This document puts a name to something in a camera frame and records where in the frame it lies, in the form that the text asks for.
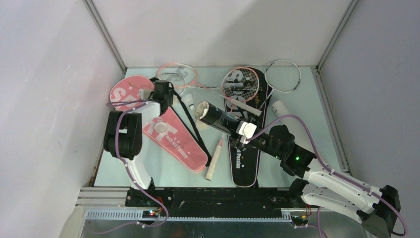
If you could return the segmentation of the pink racket on black bag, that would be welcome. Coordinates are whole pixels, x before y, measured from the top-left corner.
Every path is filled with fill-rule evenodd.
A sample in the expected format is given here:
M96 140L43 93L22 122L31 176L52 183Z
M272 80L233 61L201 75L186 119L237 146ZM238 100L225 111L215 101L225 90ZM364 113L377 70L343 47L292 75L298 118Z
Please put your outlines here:
M239 66L226 74L220 89L224 98L232 105L260 116L260 110L246 104L257 95L259 88L260 80L256 71L250 67Z

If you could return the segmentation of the black racket cover bag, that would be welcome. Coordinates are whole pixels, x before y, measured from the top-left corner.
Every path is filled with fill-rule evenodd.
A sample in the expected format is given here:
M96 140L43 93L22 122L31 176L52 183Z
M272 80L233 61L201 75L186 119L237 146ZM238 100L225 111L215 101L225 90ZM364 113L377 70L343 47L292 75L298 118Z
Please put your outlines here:
M238 119L252 118L253 123L262 128L265 127L267 103L269 102L267 96L271 93L271 88L265 81L264 73L258 68L253 68L253 70L259 77L260 87L256 96L246 104L259 109L262 112L261 115L257 117L254 114L231 104L229 101L225 102L225 110L228 115ZM236 140L234 140L232 136L228 136L228 143L231 176L234 185L236 187L255 186L260 163L260 150L250 146L238 149L235 147Z

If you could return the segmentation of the white tube lid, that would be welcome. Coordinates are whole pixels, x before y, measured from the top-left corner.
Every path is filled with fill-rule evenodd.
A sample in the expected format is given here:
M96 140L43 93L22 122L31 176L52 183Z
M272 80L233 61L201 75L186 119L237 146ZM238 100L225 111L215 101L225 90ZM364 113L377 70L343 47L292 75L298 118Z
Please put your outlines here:
M168 125L167 125L167 123L165 123L165 122L157 122L157 123L154 125L154 130L155 130L157 133L166 133L166 132L167 132L167 130L168 130Z

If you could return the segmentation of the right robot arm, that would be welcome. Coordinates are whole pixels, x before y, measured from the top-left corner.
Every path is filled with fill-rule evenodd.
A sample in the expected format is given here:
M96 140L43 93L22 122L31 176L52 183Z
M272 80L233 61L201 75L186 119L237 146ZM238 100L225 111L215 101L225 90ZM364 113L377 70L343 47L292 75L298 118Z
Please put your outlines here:
M288 193L292 206L308 204L346 215L378 238L394 234L401 209L395 188L378 188L335 170L317 153L296 144L285 125L264 133L255 124L241 121L229 133L236 142L277 158L287 174L297 177Z

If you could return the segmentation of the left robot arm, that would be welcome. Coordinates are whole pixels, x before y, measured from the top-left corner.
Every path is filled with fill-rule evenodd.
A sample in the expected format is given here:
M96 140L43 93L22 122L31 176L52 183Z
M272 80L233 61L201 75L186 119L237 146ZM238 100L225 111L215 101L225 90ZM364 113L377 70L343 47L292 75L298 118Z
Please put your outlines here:
M118 158L130 177L132 187L139 190L137 199L144 206L152 206L157 194L149 186L152 177L148 174L142 161L136 160L143 145L143 127L153 119L162 116L173 104L174 86L166 80L154 78L154 89L146 99L132 102L109 102L109 107L140 105L126 111L113 110L108 115L105 130L104 149Z

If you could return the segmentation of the black shuttlecock tube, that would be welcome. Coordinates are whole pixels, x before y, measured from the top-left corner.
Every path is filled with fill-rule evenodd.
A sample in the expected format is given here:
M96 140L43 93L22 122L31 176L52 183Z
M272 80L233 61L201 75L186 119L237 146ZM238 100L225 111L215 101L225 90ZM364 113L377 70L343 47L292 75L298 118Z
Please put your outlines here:
M209 104L210 106L207 115L198 120L229 135L237 134L236 130L240 120L228 115L225 111L219 109L215 105Z

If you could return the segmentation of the pink racket cover bag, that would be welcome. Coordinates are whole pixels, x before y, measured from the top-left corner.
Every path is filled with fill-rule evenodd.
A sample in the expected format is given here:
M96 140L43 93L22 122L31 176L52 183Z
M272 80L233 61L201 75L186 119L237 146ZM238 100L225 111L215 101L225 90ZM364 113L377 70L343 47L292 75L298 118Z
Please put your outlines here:
M136 101L139 100L140 89L154 90L154 87L154 84L144 76L129 76L114 85L109 98L111 102ZM172 108L168 108L165 114L148 121L148 123L145 119L142 121L143 133L187 168L199 172L206 167L208 155ZM154 125L157 122L167 123L166 133L157 133L154 130Z

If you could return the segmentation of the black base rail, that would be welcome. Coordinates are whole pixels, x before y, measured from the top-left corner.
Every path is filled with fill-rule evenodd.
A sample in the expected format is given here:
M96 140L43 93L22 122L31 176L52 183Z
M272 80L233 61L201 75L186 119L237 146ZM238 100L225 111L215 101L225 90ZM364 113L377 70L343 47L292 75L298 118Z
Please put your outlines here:
M292 200L282 188L149 188L148 198L141 191L130 188L126 207L156 207L159 203L173 218L258 219L285 218L282 209L302 208L302 201Z

